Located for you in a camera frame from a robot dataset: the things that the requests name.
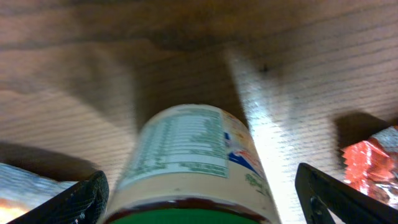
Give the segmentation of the green lid jar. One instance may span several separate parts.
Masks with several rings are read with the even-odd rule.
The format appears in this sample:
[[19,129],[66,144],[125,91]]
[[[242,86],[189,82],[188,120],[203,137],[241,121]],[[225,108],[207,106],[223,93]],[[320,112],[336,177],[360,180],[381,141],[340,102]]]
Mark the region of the green lid jar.
[[178,105],[142,127],[101,223],[279,223],[254,141],[232,114]]

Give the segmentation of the small orange snack box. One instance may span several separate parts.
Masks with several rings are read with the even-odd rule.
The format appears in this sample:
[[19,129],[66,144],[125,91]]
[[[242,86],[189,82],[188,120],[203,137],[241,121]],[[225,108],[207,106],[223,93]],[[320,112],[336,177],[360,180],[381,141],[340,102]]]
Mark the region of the small orange snack box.
[[8,223],[76,184],[1,164],[1,223]]

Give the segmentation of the red chocolate bar wrapper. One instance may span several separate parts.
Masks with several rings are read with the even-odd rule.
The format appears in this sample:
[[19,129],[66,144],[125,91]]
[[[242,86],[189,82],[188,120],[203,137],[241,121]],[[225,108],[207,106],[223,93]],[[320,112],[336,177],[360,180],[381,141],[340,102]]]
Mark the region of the red chocolate bar wrapper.
[[344,148],[343,159],[346,184],[397,208],[397,126]]

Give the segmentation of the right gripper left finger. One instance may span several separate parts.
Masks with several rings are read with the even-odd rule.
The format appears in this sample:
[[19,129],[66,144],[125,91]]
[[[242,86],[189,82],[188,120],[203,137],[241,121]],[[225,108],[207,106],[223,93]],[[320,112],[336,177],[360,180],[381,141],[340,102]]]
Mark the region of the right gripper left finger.
[[95,224],[106,210],[109,185],[97,170],[37,208],[7,224]]

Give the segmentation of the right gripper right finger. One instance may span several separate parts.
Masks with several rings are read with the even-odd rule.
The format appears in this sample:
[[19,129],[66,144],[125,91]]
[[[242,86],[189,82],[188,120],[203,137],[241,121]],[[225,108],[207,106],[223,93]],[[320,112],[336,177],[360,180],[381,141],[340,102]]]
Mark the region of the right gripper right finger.
[[308,224],[395,224],[397,210],[379,202],[306,163],[298,165],[295,189]]

